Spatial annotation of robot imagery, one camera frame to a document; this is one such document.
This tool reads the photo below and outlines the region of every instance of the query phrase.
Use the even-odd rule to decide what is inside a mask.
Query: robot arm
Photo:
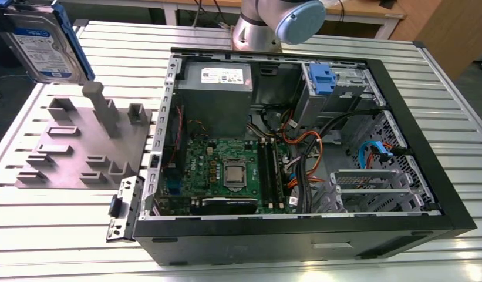
[[[319,0],[244,0],[232,34],[235,49],[277,52],[281,42],[301,44],[318,32],[325,16]]]

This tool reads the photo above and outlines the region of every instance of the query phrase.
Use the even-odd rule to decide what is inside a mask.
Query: hard drive
[[[36,82],[82,85],[94,80],[64,8],[56,1],[0,0],[0,36]]]

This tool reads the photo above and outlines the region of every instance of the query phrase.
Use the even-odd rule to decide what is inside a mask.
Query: metal workbench
[[[143,103],[154,111],[170,47],[231,47],[228,31],[206,28],[90,22],[78,27],[78,36],[107,98],[118,107]],[[410,42],[329,36],[283,46],[283,51],[383,60],[478,229],[387,259],[159,267],[138,243],[104,242],[111,191],[15,188],[16,174],[50,119],[51,99],[67,96],[76,106],[88,105],[80,86],[38,85],[0,143],[0,278],[482,281],[482,121],[430,54]]]

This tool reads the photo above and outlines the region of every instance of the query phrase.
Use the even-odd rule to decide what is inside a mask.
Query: power supply label
[[[244,84],[242,69],[204,68],[200,83]]]

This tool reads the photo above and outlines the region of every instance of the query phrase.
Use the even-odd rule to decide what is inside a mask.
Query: ram slot
[[[271,194],[271,203],[274,207],[278,207],[279,204],[279,192],[278,192],[278,164],[277,164],[277,157],[275,157],[275,150],[274,150],[274,144],[267,143],[266,148],[266,154],[267,154],[267,170],[269,170],[269,188],[270,188],[270,194]]]
[[[279,208],[283,208],[283,187],[282,187],[282,173],[281,173],[281,165],[279,165],[279,151],[278,151],[278,145],[275,141],[273,142],[273,148],[274,148],[274,172],[277,175],[277,203],[279,205]]]
[[[263,206],[267,207],[271,203],[271,194],[269,189],[269,173],[267,173],[267,157],[265,154],[265,144],[259,142],[258,146],[258,173],[259,173],[259,184],[262,191],[262,202]]]

